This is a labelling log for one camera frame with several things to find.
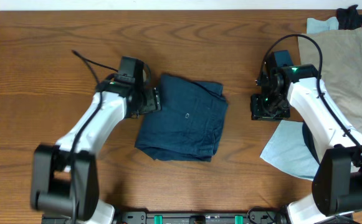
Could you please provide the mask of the light blue garment top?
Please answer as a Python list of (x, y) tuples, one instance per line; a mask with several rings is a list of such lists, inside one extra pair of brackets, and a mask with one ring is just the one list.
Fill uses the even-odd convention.
[(314, 18), (307, 19), (307, 34), (317, 34), (328, 30), (338, 30), (339, 22), (336, 17), (330, 17), (325, 21), (320, 21)]

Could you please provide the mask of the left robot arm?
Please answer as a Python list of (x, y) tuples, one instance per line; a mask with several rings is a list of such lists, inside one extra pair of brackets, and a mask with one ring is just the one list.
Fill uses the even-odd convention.
[(96, 157), (124, 119), (161, 109), (157, 88), (103, 81), (77, 124), (32, 161), (30, 203), (63, 223), (112, 223), (115, 208), (99, 198)]

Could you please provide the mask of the light blue cloth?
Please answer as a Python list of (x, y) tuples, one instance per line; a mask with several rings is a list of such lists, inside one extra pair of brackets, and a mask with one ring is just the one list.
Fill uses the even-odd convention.
[(303, 123), (281, 121), (260, 158), (278, 170), (312, 181), (319, 167), (303, 140)]

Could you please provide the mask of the black garment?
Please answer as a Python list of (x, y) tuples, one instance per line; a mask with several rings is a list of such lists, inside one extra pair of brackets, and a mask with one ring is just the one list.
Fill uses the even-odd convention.
[(358, 13), (357, 7), (358, 5), (355, 4), (346, 9), (338, 8), (336, 10), (339, 30), (354, 30), (362, 28), (362, 15)]

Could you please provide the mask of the navy blue shorts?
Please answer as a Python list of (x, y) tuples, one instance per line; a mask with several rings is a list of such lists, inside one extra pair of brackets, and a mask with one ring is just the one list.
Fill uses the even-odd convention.
[(162, 75), (161, 110), (146, 114), (135, 147), (154, 160), (209, 162), (228, 108), (223, 84)]

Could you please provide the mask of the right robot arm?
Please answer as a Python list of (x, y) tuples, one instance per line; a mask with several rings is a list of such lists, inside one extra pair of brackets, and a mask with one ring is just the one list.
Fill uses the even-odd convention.
[(310, 130), (319, 168), (310, 195), (290, 203), (278, 223), (323, 223), (362, 210), (362, 134), (326, 91), (313, 65), (261, 71), (251, 97), (253, 120), (280, 120), (295, 108)]

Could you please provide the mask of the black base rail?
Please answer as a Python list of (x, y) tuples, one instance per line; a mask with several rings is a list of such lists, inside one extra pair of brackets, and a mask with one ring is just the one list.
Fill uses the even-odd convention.
[(287, 223), (277, 212), (253, 210), (247, 213), (145, 213), (116, 214), (113, 224), (271, 224)]

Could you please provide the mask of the khaki beige shorts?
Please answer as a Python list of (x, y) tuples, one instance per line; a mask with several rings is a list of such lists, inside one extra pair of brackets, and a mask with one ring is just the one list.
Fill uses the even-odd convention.
[(362, 133), (362, 27), (307, 36), (321, 48), (322, 79), (331, 98)]

